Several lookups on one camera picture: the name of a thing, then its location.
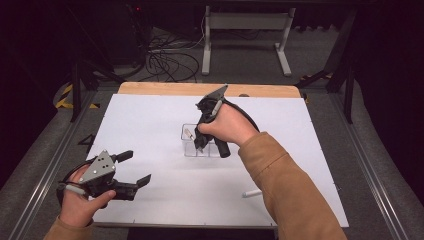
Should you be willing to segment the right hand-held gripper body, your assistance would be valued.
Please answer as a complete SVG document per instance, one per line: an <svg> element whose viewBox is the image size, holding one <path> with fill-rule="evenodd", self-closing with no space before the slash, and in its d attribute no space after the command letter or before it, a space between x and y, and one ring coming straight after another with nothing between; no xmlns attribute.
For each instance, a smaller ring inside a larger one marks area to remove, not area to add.
<svg viewBox="0 0 424 240"><path fill-rule="evenodd" d="M220 88L212 91L211 93L205 95L197 104L197 108L201 111L201 117L198 121L198 125L202 123L211 123L215 120L215 117L225 100L224 94L228 88L227 84L224 84ZM220 157L227 158L231 155L228 143L218 139L215 136L208 135L209 142L214 140Z"/></svg>

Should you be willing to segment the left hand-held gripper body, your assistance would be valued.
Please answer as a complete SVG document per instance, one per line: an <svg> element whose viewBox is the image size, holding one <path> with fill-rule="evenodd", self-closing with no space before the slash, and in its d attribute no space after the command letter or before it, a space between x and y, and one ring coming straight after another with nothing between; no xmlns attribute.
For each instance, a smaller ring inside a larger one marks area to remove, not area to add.
<svg viewBox="0 0 424 240"><path fill-rule="evenodd" d="M137 184L121 183L114 179L116 173L115 163L111 155L103 150L91 160L89 168L82 175L78 183L91 197L98 197L104 192L114 190L114 200L133 201L138 190Z"/></svg>

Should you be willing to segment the clear plastic organizer box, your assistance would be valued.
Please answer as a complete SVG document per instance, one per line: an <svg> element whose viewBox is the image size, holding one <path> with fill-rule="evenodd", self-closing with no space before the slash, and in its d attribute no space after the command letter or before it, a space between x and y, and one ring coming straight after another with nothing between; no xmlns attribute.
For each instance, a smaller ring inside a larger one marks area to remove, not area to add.
<svg viewBox="0 0 424 240"><path fill-rule="evenodd" d="M196 150L194 141L192 141L190 138L187 137L187 135L184 133L184 129L189 129L190 132L195 137L195 124L183 124L181 127L181 141L183 145L184 150L184 156L185 157L212 157L212 158L219 158L220 154L218 151L218 148L213 140L211 140L207 146L204 148L203 151Z"/></svg>

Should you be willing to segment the person's right hand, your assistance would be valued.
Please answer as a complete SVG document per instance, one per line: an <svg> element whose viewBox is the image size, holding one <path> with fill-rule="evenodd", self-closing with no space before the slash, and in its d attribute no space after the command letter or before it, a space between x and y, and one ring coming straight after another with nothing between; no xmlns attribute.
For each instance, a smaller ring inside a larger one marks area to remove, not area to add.
<svg viewBox="0 0 424 240"><path fill-rule="evenodd" d="M201 123L198 129L203 134L210 134L238 146L259 133L246 117L227 104L221 106L214 121Z"/></svg>

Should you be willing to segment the person's left hand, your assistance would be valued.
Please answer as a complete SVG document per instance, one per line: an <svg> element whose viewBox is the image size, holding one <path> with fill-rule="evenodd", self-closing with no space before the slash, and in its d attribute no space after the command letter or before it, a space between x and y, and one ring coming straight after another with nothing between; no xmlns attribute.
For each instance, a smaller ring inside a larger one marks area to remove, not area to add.
<svg viewBox="0 0 424 240"><path fill-rule="evenodd" d="M58 218L72 227L86 227L90 224L96 211L105 207L115 195L114 190L109 190L97 198L88 200L81 194L65 190Z"/></svg>

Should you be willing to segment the white board table cover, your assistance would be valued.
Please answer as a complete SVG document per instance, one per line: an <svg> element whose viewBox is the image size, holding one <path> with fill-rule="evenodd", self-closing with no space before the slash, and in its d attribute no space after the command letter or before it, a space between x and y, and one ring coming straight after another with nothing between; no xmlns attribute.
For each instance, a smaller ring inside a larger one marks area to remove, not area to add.
<svg viewBox="0 0 424 240"><path fill-rule="evenodd" d="M120 154L131 159L117 164L116 179L133 183L150 176L132 201L113 200L98 211L98 226L179 226L272 228L274 222L243 166L237 146L231 156L190 157L183 127L200 113L196 96L115 94L89 152ZM235 97L259 129L270 133L307 172L341 226L348 220L335 181L301 98Z"/></svg>

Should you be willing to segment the black metal stand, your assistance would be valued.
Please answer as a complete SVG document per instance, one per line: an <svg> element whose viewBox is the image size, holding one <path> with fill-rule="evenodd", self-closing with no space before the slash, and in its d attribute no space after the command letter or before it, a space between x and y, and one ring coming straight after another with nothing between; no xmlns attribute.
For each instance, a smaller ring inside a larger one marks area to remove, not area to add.
<svg viewBox="0 0 424 240"><path fill-rule="evenodd" d="M73 87L73 115L71 121L77 120L86 105L83 104L81 86L88 92L96 91L99 80L105 78L118 84L125 79L116 75L111 64L104 60L102 52L90 37L74 11L65 5L70 27L67 29L69 49L72 56L71 83Z"/></svg>
<svg viewBox="0 0 424 240"><path fill-rule="evenodd" d="M354 72L352 67L351 56L348 52L350 33L354 26L357 10L352 9L344 21L336 42L330 52L324 68L318 73L300 80L296 87L302 89L313 82L324 78L328 74L332 74L326 85L328 93L337 93L342 85L345 85L343 114L349 124L352 124L352 99L354 87Z"/></svg>

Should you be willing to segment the yellow black hazard tape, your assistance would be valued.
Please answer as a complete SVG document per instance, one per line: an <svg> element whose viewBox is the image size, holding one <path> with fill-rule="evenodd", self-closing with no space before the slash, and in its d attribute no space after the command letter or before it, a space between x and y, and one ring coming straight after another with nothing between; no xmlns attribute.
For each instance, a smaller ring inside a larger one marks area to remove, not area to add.
<svg viewBox="0 0 424 240"><path fill-rule="evenodd" d="M73 109L73 104L67 102L67 97L70 96L70 93L73 89L72 83L69 83L65 89L63 90L61 96L59 97L57 103L55 104L56 108L66 108L66 109ZM98 109L100 108L100 103L91 103L89 108L90 109Z"/></svg>

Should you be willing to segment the dark equipment rack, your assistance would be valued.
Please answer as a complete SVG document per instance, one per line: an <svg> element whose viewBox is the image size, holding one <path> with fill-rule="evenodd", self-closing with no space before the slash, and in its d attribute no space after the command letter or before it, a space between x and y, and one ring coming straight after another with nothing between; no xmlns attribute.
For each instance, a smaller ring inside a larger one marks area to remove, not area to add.
<svg viewBox="0 0 424 240"><path fill-rule="evenodd" d="M115 65L143 67L147 40L141 7L116 3L112 11L111 60Z"/></svg>

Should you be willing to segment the black triangular bracket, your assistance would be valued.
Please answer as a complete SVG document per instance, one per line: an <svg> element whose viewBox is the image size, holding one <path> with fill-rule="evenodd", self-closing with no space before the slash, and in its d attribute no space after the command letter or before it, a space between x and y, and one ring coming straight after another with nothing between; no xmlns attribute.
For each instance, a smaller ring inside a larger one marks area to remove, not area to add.
<svg viewBox="0 0 424 240"><path fill-rule="evenodd" d="M88 135L78 142L79 145L87 145L90 146L94 143L95 136L93 134Z"/></svg>

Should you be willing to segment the aluminium floor rail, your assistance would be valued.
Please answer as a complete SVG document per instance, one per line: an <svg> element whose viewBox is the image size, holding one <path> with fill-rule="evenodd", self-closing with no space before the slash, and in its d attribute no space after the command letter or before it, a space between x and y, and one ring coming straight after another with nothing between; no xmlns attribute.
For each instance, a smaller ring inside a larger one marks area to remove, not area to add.
<svg viewBox="0 0 424 240"><path fill-rule="evenodd" d="M371 190L373 198L383 216L393 240L410 240L406 231L394 209L392 201L389 199L387 190L377 175L364 146L360 141L353 124L347 121L344 115L343 103L337 94L329 94L330 101L341 118L344 128L347 131L350 142L353 145L357 156L358 164Z"/></svg>
<svg viewBox="0 0 424 240"><path fill-rule="evenodd" d="M30 147L7 183L7 200L12 230L6 240L23 240L60 169L80 121L95 97L82 97L82 110L74 122L72 111L59 111Z"/></svg>

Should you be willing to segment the white metal stand frame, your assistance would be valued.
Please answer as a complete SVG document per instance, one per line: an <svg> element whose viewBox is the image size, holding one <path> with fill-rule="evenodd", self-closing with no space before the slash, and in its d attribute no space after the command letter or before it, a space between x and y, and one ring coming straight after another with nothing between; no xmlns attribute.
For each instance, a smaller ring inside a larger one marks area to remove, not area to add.
<svg viewBox="0 0 424 240"><path fill-rule="evenodd" d="M283 74L292 75L286 54L285 46L295 17L295 8L290 8L285 13L222 13L213 12L210 6L205 7L203 22L204 48L202 61L202 74L210 73L211 65L211 31L212 30L281 30L282 38L274 44Z"/></svg>

